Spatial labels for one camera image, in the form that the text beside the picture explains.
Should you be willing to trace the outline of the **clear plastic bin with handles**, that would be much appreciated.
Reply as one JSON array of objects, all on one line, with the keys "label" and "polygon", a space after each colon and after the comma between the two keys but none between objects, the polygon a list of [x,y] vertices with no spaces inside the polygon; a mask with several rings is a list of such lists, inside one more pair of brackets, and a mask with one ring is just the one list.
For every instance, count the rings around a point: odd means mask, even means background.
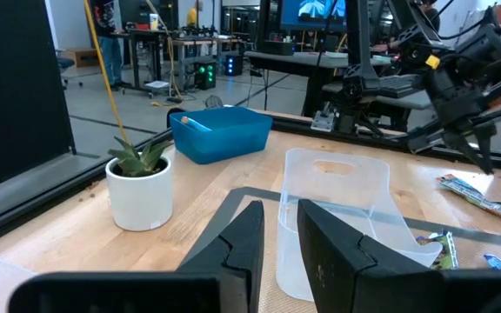
[{"label": "clear plastic bin with handles", "polygon": [[359,232],[429,267],[441,243],[419,244],[391,197],[390,167],[367,156],[295,148],[285,155],[277,213],[277,285],[289,296],[311,301],[297,233],[297,202],[310,199]]}]

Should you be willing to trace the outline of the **computer tower with green lights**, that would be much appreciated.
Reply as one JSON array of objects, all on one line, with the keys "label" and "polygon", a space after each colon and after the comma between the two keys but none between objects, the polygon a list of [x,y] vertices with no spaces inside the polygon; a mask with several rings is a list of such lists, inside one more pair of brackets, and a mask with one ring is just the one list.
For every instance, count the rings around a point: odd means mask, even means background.
[{"label": "computer tower with green lights", "polygon": [[195,63],[194,83],[200,90],[216,87],[217,63],[215,60]]}]

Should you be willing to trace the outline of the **succulent in white pot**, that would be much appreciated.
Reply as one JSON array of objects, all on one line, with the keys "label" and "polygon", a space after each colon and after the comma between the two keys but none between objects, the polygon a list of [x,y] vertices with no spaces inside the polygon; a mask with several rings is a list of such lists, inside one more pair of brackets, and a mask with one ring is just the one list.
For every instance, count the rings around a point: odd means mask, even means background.
[{"label": "succulent in white pot", "polygon": [[142,151],[118,138],[110,149],[105,174],[115,224],[129,231],[154,230],[173,215],[173,162],[164,152],[172,145],[147,143]]}]

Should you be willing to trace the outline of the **dark blue granola bar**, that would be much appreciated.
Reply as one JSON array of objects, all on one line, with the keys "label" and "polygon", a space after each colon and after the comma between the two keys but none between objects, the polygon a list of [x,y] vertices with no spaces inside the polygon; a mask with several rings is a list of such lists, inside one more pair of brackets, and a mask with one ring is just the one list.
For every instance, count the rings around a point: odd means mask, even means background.
[{"label": "dark blue granola bar", "polygon": [[458,268],[456,245],[450,231],[442,230],[441,233],[432,233],[428,237],[419,236],[416,240],[421,245],[428,243],[442,245],[440,253],[431,265],[432,270],[456,270]]}]

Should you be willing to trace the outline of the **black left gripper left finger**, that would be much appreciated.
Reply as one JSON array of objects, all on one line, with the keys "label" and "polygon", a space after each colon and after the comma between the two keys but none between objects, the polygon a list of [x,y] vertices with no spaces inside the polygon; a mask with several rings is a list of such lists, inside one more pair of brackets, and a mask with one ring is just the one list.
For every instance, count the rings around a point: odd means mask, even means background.
[{"label": "black left gripper left finger", "polygon": [[264,262],[264,205],[250,202],[207,246],[177,268],[180,310],[257,313]]}]

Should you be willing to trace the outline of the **grey desk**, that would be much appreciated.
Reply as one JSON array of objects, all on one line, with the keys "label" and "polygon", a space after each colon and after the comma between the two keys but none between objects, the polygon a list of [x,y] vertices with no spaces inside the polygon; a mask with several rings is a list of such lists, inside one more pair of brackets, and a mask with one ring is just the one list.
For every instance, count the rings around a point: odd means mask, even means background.
[{"label": "grey desk", "polygon": [[328,56],[321,56],[317,65],[318,54],[312,52],[294,52],[290,56],[284,56],[250,50],[244,55],[250,59],[251,65],[255,68],[308,78],[301,113],[304,117],[312,117],[320,109],[322,87],[332,82],[334,73],[343,73],[348,66],[347,57]]}]

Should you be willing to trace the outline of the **white and blue granola bar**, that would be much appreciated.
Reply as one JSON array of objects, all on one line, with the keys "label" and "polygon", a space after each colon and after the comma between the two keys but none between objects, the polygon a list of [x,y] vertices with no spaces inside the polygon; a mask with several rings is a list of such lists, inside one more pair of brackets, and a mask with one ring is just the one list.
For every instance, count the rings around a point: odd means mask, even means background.
[{"label": "white and blue granola bar", "polygon": [[466,181],[452,174],[439,176],[436,178],[436,181],[441,187],[461,196],[467,202],[501,217],[501,202],[492,202],[486,199],[480,191],[469,185]]}]

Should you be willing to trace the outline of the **computer monitor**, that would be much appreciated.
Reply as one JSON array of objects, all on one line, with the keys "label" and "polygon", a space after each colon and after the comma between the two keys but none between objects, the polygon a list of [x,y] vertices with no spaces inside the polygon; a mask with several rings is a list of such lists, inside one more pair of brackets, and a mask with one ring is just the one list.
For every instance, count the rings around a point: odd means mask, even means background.
[{"label": "computer monitor", "polygon": [[345,0],[280,0],[280,4],[283,29],[346,29]]}]

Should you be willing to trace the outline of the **person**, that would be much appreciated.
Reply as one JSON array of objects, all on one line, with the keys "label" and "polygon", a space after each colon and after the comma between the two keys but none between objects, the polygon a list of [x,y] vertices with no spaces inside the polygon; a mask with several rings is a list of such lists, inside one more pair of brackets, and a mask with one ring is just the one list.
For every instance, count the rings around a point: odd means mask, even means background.
[{"label": "person", "polygon": [[124,85],[122,79],[122,55],[115,21],[114,0],[89,0],[98,44],[104,59],[104,68],[110,88],[118,90]]}]

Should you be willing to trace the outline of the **cardboard box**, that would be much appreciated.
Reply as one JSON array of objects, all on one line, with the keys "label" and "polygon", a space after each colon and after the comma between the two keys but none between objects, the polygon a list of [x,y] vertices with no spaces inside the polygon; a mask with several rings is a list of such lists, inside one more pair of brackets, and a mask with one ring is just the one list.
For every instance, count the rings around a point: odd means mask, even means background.
[{"label": "cardboard box", "polygon": [[78,68],[99,65],[97,51],[92,48],[62,50],[60,56],[72,60]]}]

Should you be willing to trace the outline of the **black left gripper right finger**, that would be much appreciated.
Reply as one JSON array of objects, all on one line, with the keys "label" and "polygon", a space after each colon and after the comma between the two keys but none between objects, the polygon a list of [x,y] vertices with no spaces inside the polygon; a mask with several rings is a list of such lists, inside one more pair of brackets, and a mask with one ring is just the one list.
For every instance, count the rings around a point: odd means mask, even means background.
[{"label": "black left gripper right finger", "polygon": [[297,206],[304,267],[318,313],[444,313],[443,277],[310,200]]}]

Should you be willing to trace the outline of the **computer tower with blue lights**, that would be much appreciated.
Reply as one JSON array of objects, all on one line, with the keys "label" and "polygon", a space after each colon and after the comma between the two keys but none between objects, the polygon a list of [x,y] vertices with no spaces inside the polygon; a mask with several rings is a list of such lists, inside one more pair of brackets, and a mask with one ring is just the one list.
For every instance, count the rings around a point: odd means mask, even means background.
[{"label": "computer tower with blue lights", "polygon": [[227,56],[225,58],[225,75],[229,77],[240,76],[243,72],[243,57]]}]

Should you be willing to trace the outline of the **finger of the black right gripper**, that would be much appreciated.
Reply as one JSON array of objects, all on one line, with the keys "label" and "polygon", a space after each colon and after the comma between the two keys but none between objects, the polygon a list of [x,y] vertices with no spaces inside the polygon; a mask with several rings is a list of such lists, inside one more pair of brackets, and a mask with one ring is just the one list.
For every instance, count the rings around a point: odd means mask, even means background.
[{"label": "finger of the black right gripper", "polygon": [[478,156],[478,153],[469,145],[466,138],[460,133],[445,131],[442,134],[442,140],[447,147],[461,152],[479,168],[484,167],[484,164]]},{"label": "finger of the black right gripper", "polygon": [[474,130],[475,138],[478,141],[480,158],[478,166],[485,174],[493,173],[491,161],[491,138],[497,134],[497,129],[494,123],[487,125],[479,125]]}]

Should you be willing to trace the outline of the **blue plastic bin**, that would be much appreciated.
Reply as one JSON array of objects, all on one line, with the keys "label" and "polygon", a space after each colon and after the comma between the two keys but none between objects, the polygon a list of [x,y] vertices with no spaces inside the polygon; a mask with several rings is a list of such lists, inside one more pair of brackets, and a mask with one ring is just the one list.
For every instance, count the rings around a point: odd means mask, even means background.
[{"label": "blue plastic bin", "polygon": [[261,151],[273,120],[245,107],[182,111],[169,115],[176,149],[198,164]]}]

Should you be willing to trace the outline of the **black standing panel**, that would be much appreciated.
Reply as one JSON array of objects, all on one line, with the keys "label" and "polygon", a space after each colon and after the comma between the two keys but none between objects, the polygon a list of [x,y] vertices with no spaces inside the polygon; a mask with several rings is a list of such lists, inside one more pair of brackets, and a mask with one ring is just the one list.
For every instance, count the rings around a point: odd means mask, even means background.
[{"label": "black standing panel", "polygon": [[73,145],[44,0],[0,0],[0,183]]}]

